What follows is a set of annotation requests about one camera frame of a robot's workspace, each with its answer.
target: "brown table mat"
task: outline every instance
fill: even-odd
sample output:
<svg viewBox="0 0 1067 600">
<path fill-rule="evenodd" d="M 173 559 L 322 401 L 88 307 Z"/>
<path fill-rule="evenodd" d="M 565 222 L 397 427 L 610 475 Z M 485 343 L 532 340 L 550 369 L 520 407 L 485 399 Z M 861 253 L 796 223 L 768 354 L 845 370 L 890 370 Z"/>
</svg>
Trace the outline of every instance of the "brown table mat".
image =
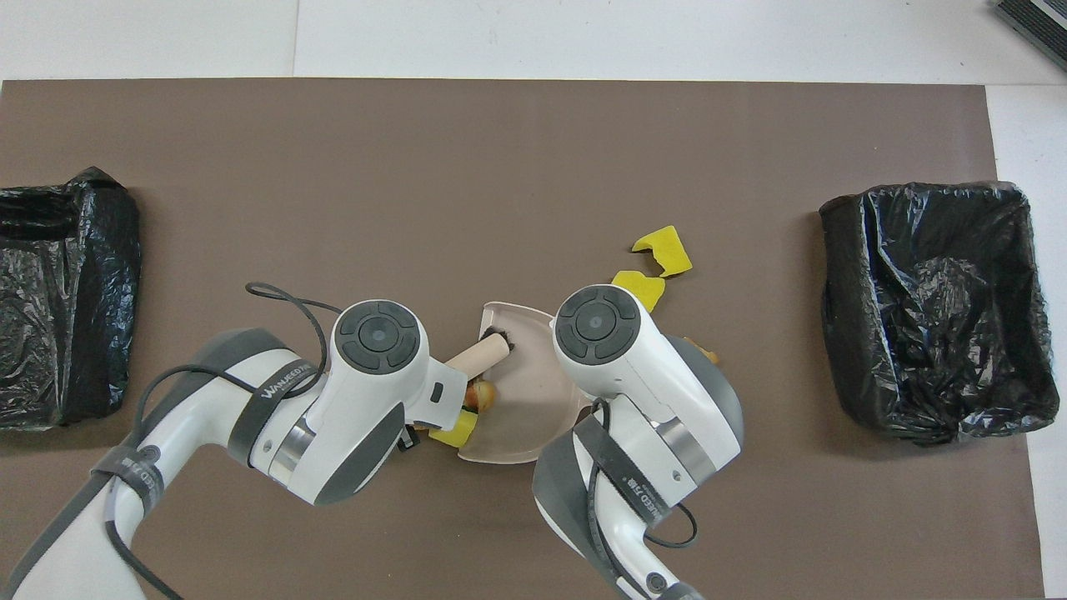
<svg viewBox="0 0 1067 600">
<path fill-rule="evenodd" d="M 695 269 L 654 316 L 722 358 L 746 447 L 659 552 L 707 598 L 1042 595 L 1025 441 L 919 449 L 842 413 L 823 348 L 814 210 L 877 184 L 996 178 L 976 86 L 450 80 L 9 81 L 0 186 L 95 164 L 143 216 L 133 398 L 211 335 L 266 327 L 318 350 L 267 280 L 335 304 L 384 297 L 446 359 L 481 304 L 554 312 L 678 226 Z M 0 433 L 0 572 L 132 411 Z M 532 465 L 424 442 L 357 496 L 304 505 L 198 453 L 133 548 L 189 598 L 611 598 L 545 525 Z M 665 535 L 684 536 L 678 516 Z"/>
</svg>

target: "robotic arm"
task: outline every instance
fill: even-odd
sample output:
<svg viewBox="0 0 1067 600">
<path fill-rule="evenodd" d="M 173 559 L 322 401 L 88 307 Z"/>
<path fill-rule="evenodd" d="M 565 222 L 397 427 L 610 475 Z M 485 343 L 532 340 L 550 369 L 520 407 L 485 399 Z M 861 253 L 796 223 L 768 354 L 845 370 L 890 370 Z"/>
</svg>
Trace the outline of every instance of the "robotic arm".
<svg viewBox="0 0 1067 600">
<path fill-rule="evenodd" d="M 623 598 L 698 600 L 644 544 L 647 531 L 740 452 L 740 405 L 688 342 L 659 333 L 627 290 L 593 285 L 553 323 L 563 370 L 594 412 L 542 452 L 542 517 Z"/>
<path fill-rule="evenodd" d="M 404 306 L 372 300 L 345 310 L 330 335 L 330 359 L 328 377 L 287 397 L 315 366 L 261 329 L 217 336 L 194 362 L 255 391 L 216 375 L 184 376 L 145 421 L 143 439 L 117 446 L 94 468 L 16 567 L 5 597 L 144 598 L 132 555 L 124 559 L 118 550 L 202 445 L 222 445 L 322 505 L 360 491 L 405 424 L 455 425 L 468 375 L 430 357 L 423 325 Z M 108 526 L 123 543 L 112 543 Z"/>
</svg>

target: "black plastic bag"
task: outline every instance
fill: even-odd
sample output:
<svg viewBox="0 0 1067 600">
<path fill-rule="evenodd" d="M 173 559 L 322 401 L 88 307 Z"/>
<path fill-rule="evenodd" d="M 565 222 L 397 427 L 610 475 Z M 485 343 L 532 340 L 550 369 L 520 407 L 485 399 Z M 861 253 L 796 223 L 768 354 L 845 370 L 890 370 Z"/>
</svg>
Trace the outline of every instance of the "black plastic bag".
<svg viewBox="0 0 1067 600">
<path fill-rule="evenodd" d="M 908 184 L 821 209 L 823 331 L 841 406 L 920 445 L 1052 423 L 1060 396 L 1013 184 Z"/>
<path fill-rule="evenodd" d="M 0 190 L 0 428 L 122 406 L 138 221 L 126 189 L 96 168 L 65 185 Z"/>
</svg>

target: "beige dustpan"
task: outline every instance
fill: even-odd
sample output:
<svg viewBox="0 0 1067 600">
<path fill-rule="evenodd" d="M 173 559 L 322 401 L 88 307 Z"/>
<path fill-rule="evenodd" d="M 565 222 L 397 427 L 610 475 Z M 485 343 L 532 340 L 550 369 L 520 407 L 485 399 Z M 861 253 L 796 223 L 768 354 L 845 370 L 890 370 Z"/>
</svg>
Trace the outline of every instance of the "beige dustpan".
<svg viewBox="0 0 1067 600">
<path fill-rule="evenodd" d="M 537 460 L 541 448 L 573 427 L 589 405 L 559 367 L 551 320 L 552 315 L 517 304 L 485 304 L 479 332 L 489 327 L 505 331 L 514 350 L 483 374 L 496 385 L 496 402 L 478 415 L 460 458 L 494 464 Z"/>
</svg>

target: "gray button pad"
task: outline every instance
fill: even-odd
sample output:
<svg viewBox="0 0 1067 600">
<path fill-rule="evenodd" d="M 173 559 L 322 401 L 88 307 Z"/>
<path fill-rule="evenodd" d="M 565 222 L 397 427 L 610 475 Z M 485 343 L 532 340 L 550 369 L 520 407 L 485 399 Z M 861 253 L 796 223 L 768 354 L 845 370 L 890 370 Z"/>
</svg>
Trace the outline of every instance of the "gray button pad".
<svg viewBox="0 0 1067 600">
<path fill-rule="evenodd" d="M 591 285 L 571 296 L 556 317 L 556 341 L 571 360 L 599 365 L 622 356 L 637 340 L 637 302 L 609 285 Z"/>
<path fill-rule="evenodd" d="M 396 302 L 362 302 L 340 316 L 334 341 L 341 358 L 353 368 L 386 375 L 408 366 L 415 358 L 418 321 Z"/>
</svg>

